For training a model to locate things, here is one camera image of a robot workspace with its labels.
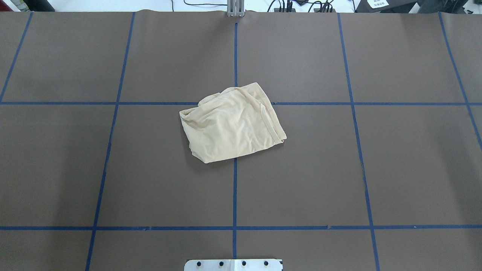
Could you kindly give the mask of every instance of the beige cloth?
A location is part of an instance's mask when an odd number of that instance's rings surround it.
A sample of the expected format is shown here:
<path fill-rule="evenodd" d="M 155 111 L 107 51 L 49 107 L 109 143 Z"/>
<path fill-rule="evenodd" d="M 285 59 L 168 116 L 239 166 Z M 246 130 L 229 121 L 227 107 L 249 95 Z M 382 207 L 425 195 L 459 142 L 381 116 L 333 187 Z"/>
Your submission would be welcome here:
<path fill-rule="evenodd" d="M 179 115 L 192 155 L 204 163 L 251 154 L 286 139 L 258 83 L 207 96 Z"/>

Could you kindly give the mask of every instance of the metal post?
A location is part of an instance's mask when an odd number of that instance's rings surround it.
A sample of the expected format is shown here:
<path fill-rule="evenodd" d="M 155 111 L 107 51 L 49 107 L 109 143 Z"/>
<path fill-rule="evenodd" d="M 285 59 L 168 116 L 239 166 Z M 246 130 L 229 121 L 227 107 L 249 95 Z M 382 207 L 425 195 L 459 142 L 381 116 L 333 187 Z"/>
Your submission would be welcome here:
<path fill-rule="evenodd" d="M 228 17 L 244 16 L 244 0 L 228 0 Z"/>

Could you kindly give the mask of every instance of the blue tape line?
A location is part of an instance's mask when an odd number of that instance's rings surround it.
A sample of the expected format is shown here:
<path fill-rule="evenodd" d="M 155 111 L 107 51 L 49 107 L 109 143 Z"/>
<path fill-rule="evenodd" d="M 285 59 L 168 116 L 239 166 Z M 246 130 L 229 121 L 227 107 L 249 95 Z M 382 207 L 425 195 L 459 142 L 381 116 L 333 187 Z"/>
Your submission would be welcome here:
<path fill-rule="evenodd" d="M 197 102 L 119 102 L 120 105 L 180 105 L 196 106 Z"/>
<path fill-rule="evenodd" d="M 386 103 L 386 102 L 355 102 L 356 106 L 464 106 L 465 103 Z"/>
<path fill-rule="evenodd" d="M 233 259 L 237 257 L 236 229 L 238 226 L 238 158 L 234 158 L 233 170 Z"/>
<path fill-rule="evenodd" d="M 238 86 L 238 22 L 234 24 L 234 86 Z M 233 161 L 233 259 L 237 255 L 237 232 L 238 225 L 238 158 Z"/>
<path fill-rule="evenodd" d="M 27 24 L 25 25 L 24 33 L 22 34 L 22 38 L 20 39 L 20 42 L 18 43 L 17 51 L 15 52 L 15 55 L 13 56 L 13 61 L 12 61 L 12 64 L 10 65 L 10 69 L 8 70 L 7 78 L 5 79 L 5 83 L 3 84 L 3 88 L 2 88 L 1 94 L 0 94 L 0 102 L 3 99 L 3 95 L 5 95 L 5 91 L 7 90 L 8 81 L 10 80 L 10 76 L 12 75 L 13 68 L 15 66 L 15 62 L 17 62 L 18 53 L 20 52 L 20 48 L 22 48 L 22 44 L 24 43 L 25 35 L 27 34 L 28 26 L 30 25 L 30 21 L 32 20 L 32 16 L 33 16 L 33 12 L 30 12 L 30 15 L 28 16 Z"/>
<path fill-rule="evenodd" d="M 0 230 L 92 230 L 92 227 L 69 227 L 69 226 L 0 226 Z"/>
<path fill-rule="evenodd" d="M 231 226 L 189 226 L 189 227 L 97 227 L 97 230 L 232 230 Z"/>
<path fill-rule="evenodd" d="M 482 229 L 482 225 L 384 225 L 373 226 L 375 230 L 416 230 L 416 229 Z"/>
<path fill-rule="evenodd" d="M 106 175 L 107 175 L 107 163 L 109 161 L 110 150 L 111 150 L 111 147 L 112 147 L 112 135 L 114 133 L 114 127 L 116 125 L 117 112 L 119 111 L 119 101 L 121 99 L 122 84 L 123 84 L 123 81 L 124 81 L 125 67 L 127 65 L 127 57 L 129 55 L 129 46 L 131 44 L 132 29 L 134 27 L 134 19 L 135 19 L 135 12 L 132 13 L 131 27 L 129 28 L 129 37 L 127 38 L 127 45 L 126 45 L 126 48 L 125 48 L 124 63 L 122 64 L 122 72 L 120 74 L 119 90 L 117 92 L 116 107 L 114 109 L 114 117 L 112 118 L 112 125 L 110 127 L 110 134 L 109 134 L 109 142 L 108 142 L 108 145 L 107 145 L 106 160 L 104 161 L 104 170 L 102 172 L 102 181 L 100 183 L 99 197 L 97 199 L 97 207 L 95 209 L 94 226 L 93 226 L 93 229 L 92 229 L 91 242 L 90 242 L 90 245 L 89 245 L 89 253 L 87 255 L 87 262 L 85 264 L 85 271 L 89 271 L 90 262 L 91 262 L 91 259 L 92 259 L 92 251 L 94 250 L 95 232 L 96 232 L 96 228 L 97 228 L 97 223 L 99 221 L 100 204 L 102 202 L 102 195 L 104 193 L 104 185 L 105 185 L 105 182 L 106 182 Z"/>
<path fill-rule="evenodd" d="M 278 102 L 274 106 L 349 106 L 349 102 Z"/>
<path fill-rule="evenodd" d="M 0 226 L 0 230 L 92 230 L 93 227 L 70 226 Z M 196 230 L 233 230 L 232 226 L 98 226 L 96 231 L 196 231 Z M 482 224 L 458 225 L 375 225 L 375 226 L 237 226 L 236 230 L 426 230 L 426 229 L 482 229 Z"/>
<path fill-rule="evenodd" d="M 238 86 L 238 22 L 234 24 L 234 86 Z"/>
<path fill-rule="evenodd" d="M 115 105 L 115 102 L 1 102 L 3 105 Z"/>
<path fill-rule="evenodd" d="M 372 208 L 370 205 L 370 196 L 368 195 L 368 184 L 366 182 L 366 174 L 365 174 L 365 164 L 363 162 L 363 153 L 362 153 L 362 145 L 360 143 L 360 134 L 358 132 L 358 123 L 357 123 L 357 117 L 355 113 L 355 103 L 353 100 L 353 92 L 351 89 L 351 81 L 350 81 L 350 73 L 348 71 L 348 60 L 347 60 L 347 52 L 345 49 L 345 40 L 343 39 L 343 28 L 341 26 L 341 17 L 340 13 L 338 15 L 338 28 L 340 29 L 340 39 L 341 39 L 341 49 L 343 52 L 343 60 L 345 62 L 345 73 L 347 76 L 347 85 L 348 85 L 348 93 L 350 95 L 350 103 L 351 103 L 351 114 L 353 115 L 353 125 L 355 127 L 355 136 L 357 139 L 357 147 L 358 147 L 358 157 L 360 159 L 360 164 L 362 165 L 362 173 L 363 173 L 363 183 L 365 185 L 365 201 L 366 201 L 366 209 L 368 212 L 368 221 L 370 222 L 370 226 L 373 226 L 373 218 L 372 218 Z M 370 233 L 372 236 L 372 247 L 373 247 L 373 255 L 375 258 L 375 266 L 376 270 L 380 271 L 380 262 L 378 260 L 378 249 L 376 247 L 376 239 L 375 239 L 375 231 L 373 229 L 370 229 Z"/>
<path fill-rule="evenodd" d="M 197 102 L 119 102 L 119 105 L 182 105 L 195 106 Z M 351 106 L 350 102 L 272 102 L 274 106 Z M 465 106 L 467 103 L 410 103 L 410 102 L 354 102 L 356 106 Z M 116 105 L 116 102 L 0 102 L 0 105 Z M 482 106 L 482 103 L 469 103 Z"/>
<path fill-rule="evenodd" d="M 460 86 L 460 90 L 462 91 L 462 95 L 464 97 L 464 101 L 465 101 L 465 104 L 467 106 L 467 111 L 469 112 L 470 121 L 472 122 L 472 126 L 474 127 L 475 136 L 477 137 L 477 141 L 479 142 L 479 147 L 482 150 L 482 140 L 481 140 L 481 136 L 479 134 L 479 129 L 477 128 L 477 124 L 475 123 L 474 116 L 472 114 L 472 110 L 470 109 L 469 100 L 467 99 L 467 94 L 465 93 L 464 85 L 462 84 L 462 80 L 461 80 L 460 75 L 458 73 L 457 65 L 455 64 L 454 56 L 452 55 L 452 50 L 450 49 L 449 40 L 447 38 L 447 33 L 445 32 L 445 26 L 443 24 L 442 13 L 440 13 L 440 12 L 439 12 L 439 20 L 440 20 L 440 25 L 442 27 L 443 39 L 445 40 L 445 45 L 447 46 L 447 51 L 449 53 L 450 60 L 452 61 L 452 66 L 454 66 L 455 75 L 457 76 L 458 85 Z"/>

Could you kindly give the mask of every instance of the white floor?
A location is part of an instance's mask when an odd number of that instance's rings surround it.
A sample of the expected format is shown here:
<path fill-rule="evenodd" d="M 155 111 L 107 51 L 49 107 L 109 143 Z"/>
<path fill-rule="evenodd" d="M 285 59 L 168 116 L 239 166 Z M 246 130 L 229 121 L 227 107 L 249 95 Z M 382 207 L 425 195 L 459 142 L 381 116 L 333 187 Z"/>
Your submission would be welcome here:
<path fill-rule="evenodd" d="M 9 0 L 5 0 L 7 4 L 15 8 Z M 360 0 L 354 0 L 355 5 L 360 3 Z M 115 5 L 112 0 L 49 0 L 50 4 L 56 11 L 60 12 L 98 12 L 98 11 L 138 11 L 143 9 L 155 10 L 155 11 L 171 11 L 171 0 L 116 0 Z M 226 10 L 226 6 L 188 6 L 184 4 L 183 0 L 173 0 L 174 11 L 213 11 L 213 10 Z M 188 3 L 222 3 L 226 4 L 226 0 L 186 0 Z M 266 12 L 271 0 L 245 0 L 245 8 L 247 10 Z M 293 3 L 293 8 L 297 12 L 307 12 L 311 4 L 305 4 L 299 6 L 296 2 Z M 332 3 L 337 12 L 352 13 L 353 4 L 349 0 L 334 0 Z M 276 1 L 271 7 L 278 8 L 279 4 Z M 465 4 L 466 10 L 471 10 L 475 14 L 482 14 L 481 5 L 473 3 L 473 0 L 469 0 Z"/>

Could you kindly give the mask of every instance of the paper label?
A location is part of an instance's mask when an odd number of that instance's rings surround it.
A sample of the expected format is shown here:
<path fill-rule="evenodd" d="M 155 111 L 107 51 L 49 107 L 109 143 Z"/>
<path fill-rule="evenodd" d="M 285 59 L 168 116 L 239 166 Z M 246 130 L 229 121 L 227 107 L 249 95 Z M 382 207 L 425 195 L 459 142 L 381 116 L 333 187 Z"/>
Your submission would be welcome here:
<path fill-rule="evenodd" d="M 387 0 L 367 0 L 372 9 L 388 6 Z"/>

